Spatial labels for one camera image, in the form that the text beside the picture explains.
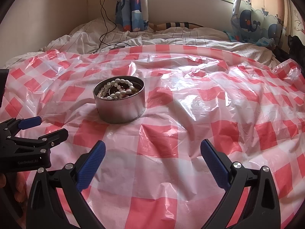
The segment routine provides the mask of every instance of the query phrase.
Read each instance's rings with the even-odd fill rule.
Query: metal tin
[[[97,94],[105,84],[115,79],[127,79],[135,85],[139,85],[140,91],[132,96],[119,100],[106,100],[97,97]],[[94,100],[100,118],[110,124],[123,124],[139,118],[145,110],[144,82],[137,77],[119,76],[101,81],[93,89]]]

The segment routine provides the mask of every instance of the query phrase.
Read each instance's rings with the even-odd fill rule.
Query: white bead bracelet
[[[129,86],[129,88],[126,89],[126,90],[122,89],[122,86],[119,85],[120,83],[122,85],[127,84]],[[115,92],[114,94],[110,94],[109,90],[113,86],[116,87],[118,91]],[[130,82],[128,80],[117,78],[116,80],[108,82],[107,84],[105,84],[104,87],[101,88],[101,90],[97,94],[97,97],[102,98],[102,99],[107,99],[107,100],[113,100],[113,99],[118,100],[118,99],[122,99],[125,95],[132,94],[133,90],[134,90],[134,86],[133,86],[132,82]]]

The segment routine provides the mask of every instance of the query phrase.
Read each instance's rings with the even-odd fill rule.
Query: bed
[[[284,228],[305,198],[305,79],[297,63],[210,28],[114,30],[104,40],[111,46],[94,54],[105,32],[96,19],[9,60],[1,120],[41,116],[40,127],[20,133],[28,138],[66,128],[51,169],[105,142],[106,157],[82,194],[106,228],[201,228],[224,194],[201,157],[203,139],[246,168],[270,167]],[[120,75],[144,80],[147,108],[129,124],[110,125],[99,119],[92,91]],[[27,193],[35,173],[26,173]]]

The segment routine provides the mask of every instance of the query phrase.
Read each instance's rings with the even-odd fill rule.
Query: red and white checkered tablecloth
[[[99,119],[92,91],[119,75],[144,80],[147,109],[129,124],[110,125]],[[283,228],[305,197],[304,84],[292,60],[271,71],[205,47],[147,45],[96,55],[51,50],[14,64],[0,119],[41,116],[40,127],[20,133],[29,138],[66,128],[68,140],[52,149],[51,169],[75,162],[97,140],[106,143],[83,196],[107,229],[201,228],[224,194],[200,154],[203,139],[246,168],[270,167]],[[26,173],[27,192],[35,173]]]

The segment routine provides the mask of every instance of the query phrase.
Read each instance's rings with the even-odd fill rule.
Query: metal screw
[[[234,162],[233,163],[233,166],[236,168],[236,169],[240,169],[242,167],[242,164],[239,163],[239,162]]]
[[[73,168],[73,164],[66,164],[65,169],[72,169]]]
[[[268,172],[269,168],[267,166],[263,166],[263,171]]]
[[[37,170],[37,172],[38,172],[39,174],[41,174],[41,173],[44,172],[44,171],[45,171],[45,169],[42,168],[42,167],[40,167],[40,168]]]

